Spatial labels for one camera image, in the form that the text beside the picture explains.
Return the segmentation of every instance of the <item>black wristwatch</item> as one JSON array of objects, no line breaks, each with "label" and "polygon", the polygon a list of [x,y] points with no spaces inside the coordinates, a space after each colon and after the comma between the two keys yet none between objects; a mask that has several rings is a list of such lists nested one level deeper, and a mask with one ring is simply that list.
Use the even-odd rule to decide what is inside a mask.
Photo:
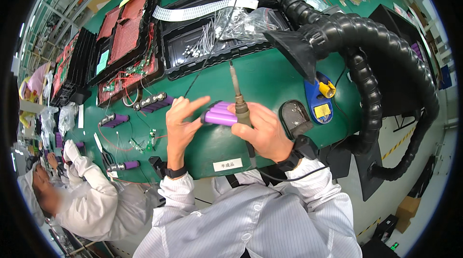
[{"label": "black wristwatch", "polygon": [[294,142],[289,157],[276,165],[282,171],[290,171],[297,166],[301,158],[306,157],[310,160],[314,160],[317,156],[318,148],[315,143],[309,137],[300,134]]},{"label": "black wristwatch", "polygon": [[171,179],[175,179],[176,177],[181,177],[182,175],[187,173],[187,167],[183,165],[181,169],[172,170],[172,169],[165,169],[166,176],[170,177]]}]

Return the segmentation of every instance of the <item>wrist strap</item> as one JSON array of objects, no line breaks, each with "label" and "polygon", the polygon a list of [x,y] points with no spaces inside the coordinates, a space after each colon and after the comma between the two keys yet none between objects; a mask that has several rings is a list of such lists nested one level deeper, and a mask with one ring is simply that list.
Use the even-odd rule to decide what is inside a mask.
[{"label": "wrist strap", "polygon": [[166,176],[170,177],[171,179],[174,179],[176,177],[181,177],[182,175],[187,173],[187,167],[183,165],[181,169],[178,170],[172,170],[172,169],[166,169]]}]

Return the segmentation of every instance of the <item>green workbench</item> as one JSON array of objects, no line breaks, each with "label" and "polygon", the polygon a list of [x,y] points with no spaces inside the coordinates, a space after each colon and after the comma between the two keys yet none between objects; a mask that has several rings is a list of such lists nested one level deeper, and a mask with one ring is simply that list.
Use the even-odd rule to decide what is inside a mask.
[{"label": "green workbench", "polygon": [[[106,12],[119,5],[122,0],[111,0],[105,7],[98,11],[90,21],[84,26],[88,30],[97,33],[100,29]],[[161,0],[161,6],[177,0]],[[330,0],[331,3],[340,4],[338,0]],[[368,0],[362,2],[360,6],[355,6],[346,0],[348,5],[341,7],[347,13],[358,13],[361,16],[369,16],[373,10],[383,4],[393,8],[393,2],[404,6],[402,0]],[[246,101],[259,102],[270,108],[275,113],[278,112],[281,104],[289,99],[297,99],[308,108],[303,78],[296,72],[286,58],[276,49],[254,53],[248,56],[233,60],[240,82],[241,92]],[[317,70],[327,75],[331,80],[337,80],[344,68],[344,61],[337,53],[331,54],[328,58],[317,63]],[[195,77],[195,73],[169,81],[164,78],[148,87],[151,93],[165,91],[173,97],[185,94],[190,83]],[[167,160],[166,145],[167,138],[159,138],[156,143],[155,151],[146,151],[144,154],[135,149],[130,151],[116,150],[103,138],[97,127],[98,121],[104,118],[106,109],[95,106],[96,87],[91,89],[92,96],[84,104],[84,128],[74,128],[66,138],[75,141],[84,141],[87,155],[93,159],[102,169],[101,155],[94,140],[94,133],[100,138],[103,147],[110,152],[118,162],[127,160],[138,160],[141,163],[139,169],[119,172],[119,179],[131,182],[157,182],[159,178],[148,162],[150,156],[159,156],[162,160]],[[211,96],[211,102],[224,100],[233,102],[234,91],[230,78],[228,62],[217,64],[211,68],[203,70],[194,86],[188,93],[188,98],[194,100],[204,95]],[[331,122],[326,125],[318,125],[306,133],[319,147],[325,147],[340,139],[346,134],[353,134],[360,129],[361,108],[360,95],[355,84],[349,81],[347,76],[343,76],[339,81],[336,91],[336,100],[339,107],[349,116],[350,132],[347,133],[348,121],[337,108],[334,108],[334,116]],[[113,129],[101,128],[101,133],[113,145],[119,144],[119,148],[129,149],[128,140],[132,137],[137,143],[146,146],[149,131],[151,128],[157,130],[157,135],[166,134],[165,113],[170,107],[166,107],[152,114],[143,116],[123,105],[121,101],[113,103],[107,112],[116,112],[121,115],[129,115],[130,123],[123,123]],[[198,110],[192,117],[197,118],[204,109]],[[221,162],[233,158],[241,158],[242,168],[215,172],[213,162]],[[268,166],[273,162],[257,157],[259,167]],[[185,154],[185,163],[188,172],[194,179],[228,175],[246,170],[250,166],[246,146],[243,140],[232,135],[229,127],[218,125],[204,125],[198,130],[193,141],[188,146]]]}]

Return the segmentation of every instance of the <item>human hand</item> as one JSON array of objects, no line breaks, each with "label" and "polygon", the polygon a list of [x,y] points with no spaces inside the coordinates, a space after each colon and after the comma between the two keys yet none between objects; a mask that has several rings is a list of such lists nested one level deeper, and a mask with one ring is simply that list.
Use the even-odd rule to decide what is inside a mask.
[{"label": "human hand", "polygon": [[47,155],[47,160],[50,166],[56,170],[58,167],[58,161],[56,160],[56,156],[54,152],[49,152]]},{"label": "human hand", "polygon": [[193,140],[194,134],[202,126],[201,118],[194,122],[183,120],[193,112],[211,100],[210,96],[204,96],[190,102],[188,98],[174,99],[172,107],[166,113],[167,126],[167,167],[179,170],[183,167],[183,157],[187,145]]},{"label": "human hand", "polygon": [[[231,133],[249,141],[261,157],[266,157],[278,163],[286,160],[294,143],[286,137],[280,120],[270,109],[262,104],[248,102],[249,118],[254,128],[245,124],[235,123]],[[235,113],[235,104],[227,109]]]}]

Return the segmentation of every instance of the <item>hand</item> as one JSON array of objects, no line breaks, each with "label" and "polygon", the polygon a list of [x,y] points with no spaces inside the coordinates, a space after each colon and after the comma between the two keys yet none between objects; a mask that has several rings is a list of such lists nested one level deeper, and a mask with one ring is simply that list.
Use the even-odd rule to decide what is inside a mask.
[{"label": "hand", "polygon": [[[231,127],[231,133],[249,141],[261,157],[269,158],[276,163],[286,160],[294,143],[286,137],[276,114],[262,104],[247,104],[254,128],[235,123]],[[235,104],[230,104],[227,109],[235,113]]]},{"label": "hand", "polygon": [[187,145],[193,140],[194,134],[202,126],[201,118],[194,122],[183,120],[193,115],[193,112],[211,100],[205,96],[190,102],[188,98],[174,99],[172,107],[166,113],[167,126],[167,167],[179,170],[183,167],[183,157]]},{"label": "hand", "polygon": [[48,155],[47,155],[47,160],[48,160],[48,163],[50,164],[50,166],[51,166],[54,170],[56,170],[57,167],[58,167],[58,161],[56,160],[55,153],[49,152]]}]

